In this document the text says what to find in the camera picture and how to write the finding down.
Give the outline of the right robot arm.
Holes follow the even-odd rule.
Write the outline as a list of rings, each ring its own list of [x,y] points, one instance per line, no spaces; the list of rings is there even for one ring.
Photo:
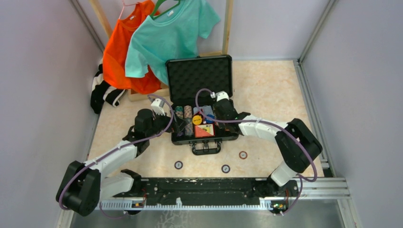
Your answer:
[[[218,122],[232,133],[256,136],[277,144],[283,161],[270,174],[268,191],[281,195],[288,183],[297,174],[303,173],[322,152],[323,147],[307,125],[294,118],[287,123],[271,122],[250,113],[238,113],[228,98],[217,100],[213,109]]]

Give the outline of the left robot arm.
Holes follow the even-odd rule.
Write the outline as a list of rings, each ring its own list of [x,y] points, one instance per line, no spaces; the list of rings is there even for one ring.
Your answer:
[[[173,114],[157,114],[150,109],[138,111],[128,133],[112,149],[85,161],[71,162],[56,194],[56,202],[64,210],[72,210],[81,216],[92,213],[99,204],[112,196],[128,193],[138,196],[142,192],[140,175],[123,170],[110,177],[123,164],[141,155],[150,145],[150,140],[167,133],[179,133],[186,122]]]

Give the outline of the black poker set case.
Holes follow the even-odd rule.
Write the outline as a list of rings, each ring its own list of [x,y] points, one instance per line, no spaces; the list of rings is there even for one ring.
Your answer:
[[[210,105],[213,108],[215,100],[209,92],[201,92],[207,88],[213,92],[225,91],[229,97],[233,95],[232,86],[232,57],[219,55],[210,57],[194,57],[171,59],[165,62],[168,76],[168,87],[173,108],[186,105],[193,108]],[[192,123],[193,134],[185,135],[185,129],[181,133],[172,133],[171,141],[174,145],[190,145],[194,155],[217,154],[221,151],[223,141],[236,140],[238,135],[229,130],[220,129],[217,123],[214,125],[213,137],[196,138],[195,125]]]

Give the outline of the red white chip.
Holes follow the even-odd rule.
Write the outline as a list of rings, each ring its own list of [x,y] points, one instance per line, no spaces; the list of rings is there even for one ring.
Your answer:
[[[244,160],[244,159],[247,159],[247,157],[248,157],[247,152],[245,152],[245,151],[240,151],[239,152],[239,158],[240,159]]]

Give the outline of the red playing card box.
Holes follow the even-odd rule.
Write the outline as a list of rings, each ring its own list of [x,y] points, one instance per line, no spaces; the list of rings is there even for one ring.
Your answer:
[[[213,124],[196,125],[194,127],[196,138],[213,137],[215,135]]]

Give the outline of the yellow round button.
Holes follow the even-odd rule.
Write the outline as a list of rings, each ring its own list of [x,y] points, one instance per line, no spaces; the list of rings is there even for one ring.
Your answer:
[[[203,123],[203,117],[199,114],[196,114],[192,118],[192,123],[194,125],[201,125]]]

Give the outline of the blue round button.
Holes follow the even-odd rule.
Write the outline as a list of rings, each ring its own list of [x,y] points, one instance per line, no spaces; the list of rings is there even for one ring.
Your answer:
[[[205,122],[205,124],[212,124],[212,123],[214,122],[213,119],[214,119],[214,116],[211,115],[211,114],[209,114],[209,115],[207,115],[207,117],[205,118],[204,122]]]

